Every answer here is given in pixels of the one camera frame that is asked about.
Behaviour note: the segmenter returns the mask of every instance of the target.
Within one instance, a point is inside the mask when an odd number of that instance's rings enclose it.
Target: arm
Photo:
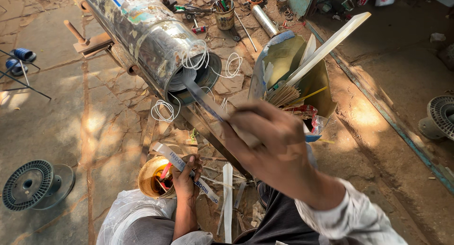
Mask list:
[[[338,179],[346,188],[342,202],[330,210],[314,210],[295,199],[301,218],[312,229],[330,240],[344,237],[360,244],[407,244],[391,227],[383,210],[356,190],[348,181]]]
[[[173,241],[194,231],[197,231],[196,201],[178,199]]]
[[[177,168],[172,168],[173,187],[177,193],[173,241],[187,233],[197,231],[196,197],[199,194],[199,188],[194,184],[190,173],[195,168],[194,181],[197,182],[201,173],[199,157],[198,154],[183,157],[183,161],[187,163],[182,172],[179,172]]]
[[[263,144],[249,148],[224,122],[226,148],[253,175],[295,199],[298,212],[312,229],[333,240],[351,238],[366,245],[406,244],[367,196],[347,181],[312,167],[301,120],[261,101],[237,109],[228,122]]]

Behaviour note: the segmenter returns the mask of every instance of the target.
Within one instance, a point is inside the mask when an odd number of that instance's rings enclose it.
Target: threaded bolt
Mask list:
[[[88,40],[84,39],[82,37],[82,35],[77,31],[77,29],[74,28],[74,26],[68,20],[65,20],[63,23],[73,33],[73,35],[77,38],[77,40],[79,41],[79,44],[88,45]]]

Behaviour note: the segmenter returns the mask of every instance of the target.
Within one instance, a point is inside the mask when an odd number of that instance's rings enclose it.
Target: blue sandal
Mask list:
[[[22,65],[24,66],[25,72],[27,72],[28,67],[25,64]],[[9,69],[12,66],[14,66],[14,68],[11,69],[11,73],[13,73],[13,75],[20,76],[24,74],[22,67],[20,66],[20,62],[13,57],[9,57],[8,59],[6,59],[6,68]]]
[[[25,48],[13,49],[9,52],[9,54],[16,56],[21,61],[33,62],[36,60],[36,53]]]

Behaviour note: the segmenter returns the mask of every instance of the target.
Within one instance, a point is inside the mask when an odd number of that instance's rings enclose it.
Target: person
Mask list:
[[[248,147],[230,124],[251,133],[262,145]],[[226,148],[253,174],[265,216],[247,245],[407,244],[391,227],[388,217],[346,180],[316,168],[303,123],[268,102],[249,103],[222,123]],[[201,173],[199,155],[186,157],[182,172],[173,168],[177,193],[175,222],[158,217],[135,221],[123,244],[218,245],[211,233],[197,230],[196,197],[199,188],[189,173]]]

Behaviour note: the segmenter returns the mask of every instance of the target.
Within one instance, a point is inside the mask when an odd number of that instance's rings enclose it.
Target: white sleeve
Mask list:
[[[298,212],[307,225],[330,240],[351,238],[364,245],[407,244],[394,231],[380,207],[372,204],[365,194],[356,190],[348,181],[338,181],[345,186],[345,196],[331,210],[314,210],[295,199]]]

